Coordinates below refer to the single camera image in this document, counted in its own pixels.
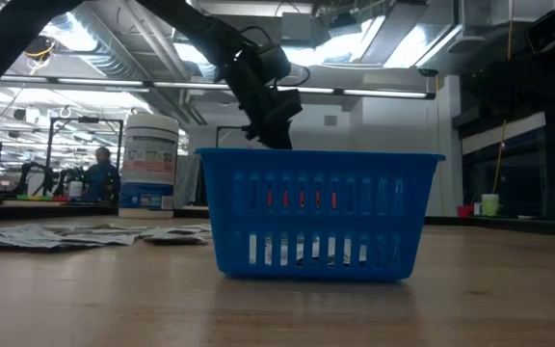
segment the person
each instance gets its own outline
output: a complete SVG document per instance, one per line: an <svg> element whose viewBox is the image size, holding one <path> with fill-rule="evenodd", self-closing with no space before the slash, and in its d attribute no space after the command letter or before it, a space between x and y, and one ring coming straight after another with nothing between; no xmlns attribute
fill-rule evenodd
<svg viewBox="0 0 555 347"><path fill-rule="evenodd" d="M119 195L119 172L111 164L111 151L100 147L95 151L97 164L92 165L85 173L89 189L83 200L116 200Z"/></svg>

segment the blue plastic basket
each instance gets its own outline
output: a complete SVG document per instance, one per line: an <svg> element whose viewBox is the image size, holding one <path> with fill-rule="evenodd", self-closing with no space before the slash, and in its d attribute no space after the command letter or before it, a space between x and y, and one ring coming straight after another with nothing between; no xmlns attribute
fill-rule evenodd
<svg viewBox="0 0 555 347"><path fill-rule="evenodd" d="M232 276L410 276L437 154L197 150L220 270Z"/></svg>

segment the wooden table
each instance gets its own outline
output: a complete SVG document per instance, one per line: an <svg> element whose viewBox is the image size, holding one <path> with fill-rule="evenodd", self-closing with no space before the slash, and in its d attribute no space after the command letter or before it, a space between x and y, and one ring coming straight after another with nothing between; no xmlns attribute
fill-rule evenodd
<svg viewBox="0 0 555 347"><path fill-rule="evenodd" d="M0 346L555 346L555 237L426 227L394 284L232 280L206 246L0 252Z"/></svg>

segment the black robotic arm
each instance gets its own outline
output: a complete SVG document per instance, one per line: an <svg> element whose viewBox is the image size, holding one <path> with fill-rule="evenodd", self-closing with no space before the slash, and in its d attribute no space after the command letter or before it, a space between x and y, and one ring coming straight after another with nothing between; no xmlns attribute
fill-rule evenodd
<svg viewBox="0 0 555 347"><path fill-rule="evenodd" d="M11 0L0 11L0 77L55 16L73 10L83 0ZM267 147L291 149L290 119L301 112L297 90L268 87L290 73L281 47L259 46L218 18L204 15L184 0L139 0L185 35L218 68L246 112L248 139L258 137Z"/></svg>

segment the lab room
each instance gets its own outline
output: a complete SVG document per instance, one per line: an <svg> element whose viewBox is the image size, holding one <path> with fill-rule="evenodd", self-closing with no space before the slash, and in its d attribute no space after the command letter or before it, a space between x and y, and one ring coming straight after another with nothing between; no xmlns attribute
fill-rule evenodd
<svg viewBox="0 0 555 347"><path fill-rule="evenodd" d="M0 346L555 345L555 0L0 0Z"/></svg>

